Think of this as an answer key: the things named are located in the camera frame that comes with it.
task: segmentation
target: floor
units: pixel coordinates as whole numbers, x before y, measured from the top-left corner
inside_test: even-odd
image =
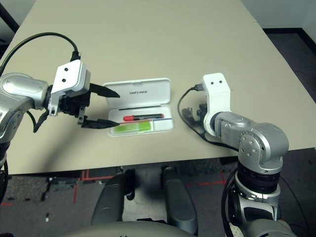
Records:
[[[316,56],[296,34],[272,34],[270,40],[284,56],[301,83],[316,101]],[[133,166],[140,186],[135,199],[125,200],[123,219],[151,217],[166,219],[163,190],[159,185],[160,167],[176,166],[196,205],[200,237],[224,236],[220,201],[225,179],[236,163],[222,165],[219,159],[204,159]],[[56,237],[88,226],[104,182],[117,168],[51,174],[44,177],[13,176],[0,206],[0,233],[15,237]],[[316,151],[290,151],[284,157],[281,176],[290,184],[316,236]],[[299,237],[307,237],[299,206],[280,180],[282,219]]]

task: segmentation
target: cable connector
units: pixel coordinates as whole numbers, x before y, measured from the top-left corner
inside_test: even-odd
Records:
[[[80,53],[78,51],[73,51],[73,54],[71,55],[70,62],[75,61],[75,60],[80,59],[80,58],[81,58]]]
[[[192,87],[192,90],[201,91],[204,90],[203,84],[196,84],[194,87]]]

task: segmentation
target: white bracket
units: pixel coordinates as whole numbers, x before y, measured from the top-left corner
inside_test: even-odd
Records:
[[[207,114],[204,117],[204,128],[212,136],[216,136],[211,127],[211,119],[218,112],[231,111],[231,90],[222,73],[203,76],[203,88],[207,97]]]
[[[58,104],[62,96],[74,97],[89,90],[89,75],[86,66],[79,59],[57,68],[48,104],[50,116],[57,116]]]

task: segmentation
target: beige table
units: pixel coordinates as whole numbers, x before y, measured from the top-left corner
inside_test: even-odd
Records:
[[[226,77],[234,112],[281,127],[291,150],[316,146],[315,103],[238,0],[37,0],[9,50],[47,31],[77,44],[93,83],[170,78],[174,130],[111,138],[107,130],[83,129],[59,114],[33,134],[25,115],[8,151],[11,174],[235,155],[202,141],[176,112],[183,92],[215,72]],[[62,39],[37,39],[14,55],[5,73],[52,83],[71,52]],[[197,108],[203,101],[192,92],[183,105]],[[87,115],[106,118],[104,98],[92,97]]]

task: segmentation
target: open case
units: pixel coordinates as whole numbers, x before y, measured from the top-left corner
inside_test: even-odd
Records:
[[[103,84],[120,98],[106,98],[109,120],[120,123],[108,129],[113,137],[168,132],[173,129],[170,79],[143,79]]]

